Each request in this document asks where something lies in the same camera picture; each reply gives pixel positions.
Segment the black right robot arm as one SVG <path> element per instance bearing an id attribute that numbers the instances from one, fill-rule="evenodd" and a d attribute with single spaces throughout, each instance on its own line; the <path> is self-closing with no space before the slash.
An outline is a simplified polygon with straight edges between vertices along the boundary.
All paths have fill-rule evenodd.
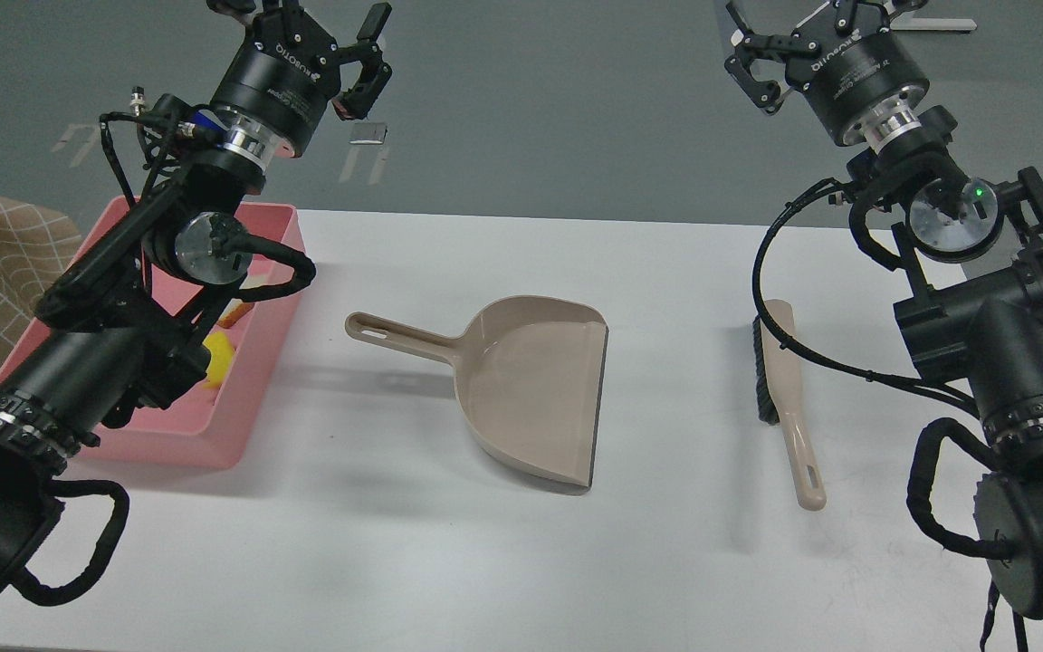
<path id="1" fill-rule="evenodd" d="M 948 146 L 956 119 L 922 108 L 930 82 L 895 37 L 916 1 L 824 1 L 787 34 L 759 34 L 736 3 L 719 24 L 725 70 L 767 115 L 792 92 L 807 100 L 836 146 L 862 146 L 848 182 L 824 178 L 790 201 L 765 234 L 751 269 L 756 305 L 759 417 L 782 424 L 790 461 L 809 460 L 795 417 L 799 360 L 940 401 L 980 421 L 974 434 L 940 417 L 916 438 L 906 507 L 924 536 L 988 562 L 983 624 L 1011 610 L 1017 648 L 1043 619 L 1043 178 L 1011 182 L 964 172 Z M 765 300 L 761 273 L 775 236 L 807 206 L 848 204 L 858 251 L 905 273 L 894 307 L 916 376 L 882 375 L 812 351 L 789 311 Z"/>

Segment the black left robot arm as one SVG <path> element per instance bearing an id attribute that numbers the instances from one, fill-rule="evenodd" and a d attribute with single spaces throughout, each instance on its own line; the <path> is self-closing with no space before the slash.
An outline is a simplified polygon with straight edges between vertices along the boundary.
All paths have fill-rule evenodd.
<path id="1" fill-rule="evenodd" d="M 100 580 L 129 516 L 112 480 L 65 480 L 96 428 L 169 408 L 207 376 L 207 334 L 231 301 L 302 292 L 310 257 L 250 234 L 235 212 L 273 158 L 302 156 L 328 111 L 368 116 L 392 78 L 379 44 L 392 5 L 342 45 L 298 1 L 211 1 L 244 40 L 204 104 L 162 95 L 98 120 L 127 214 L 45 290 L 50 333 L 0 381 L 0 595 L 38 606 Z"/>

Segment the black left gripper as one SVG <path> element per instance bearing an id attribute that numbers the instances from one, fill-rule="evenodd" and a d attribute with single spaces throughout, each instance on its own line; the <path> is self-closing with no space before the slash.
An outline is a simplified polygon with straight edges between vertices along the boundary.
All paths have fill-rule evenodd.
<path id="1" fill-rule="evenodd" d="M 340 120 L 365 119 L 392 78 L 378 43 L 392 14 L 389 3 L 369 8 L 348 45 L 339 45 L 314 18 L 301 18 L 299 1 L 207 1 L 207 8 L 245 26 L 212 108 L 271 129 L 281 138 L 282 156 L 302 156 L 328 103 Z M 342 69 L 351 63 L 359 75 L 345 88 Z"/>

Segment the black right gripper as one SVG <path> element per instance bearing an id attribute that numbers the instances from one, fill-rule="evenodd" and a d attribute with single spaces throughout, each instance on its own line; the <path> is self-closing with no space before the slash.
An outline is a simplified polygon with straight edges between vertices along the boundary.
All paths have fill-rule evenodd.
<path id="1" fill-rule="evenodd" d="M 793 34 L 759 34 L 728 1 L 730 53 L 724 69 L 766 115 L 793 90 L 807 100 L 836 146 L 886 148 L 922 122 L 915 108 L 930 83 L 890 32 L 902 13 L 924 1 L 825 1 Z M 758 78 L 758 62 L 785 66 L 785 81 Z"/>

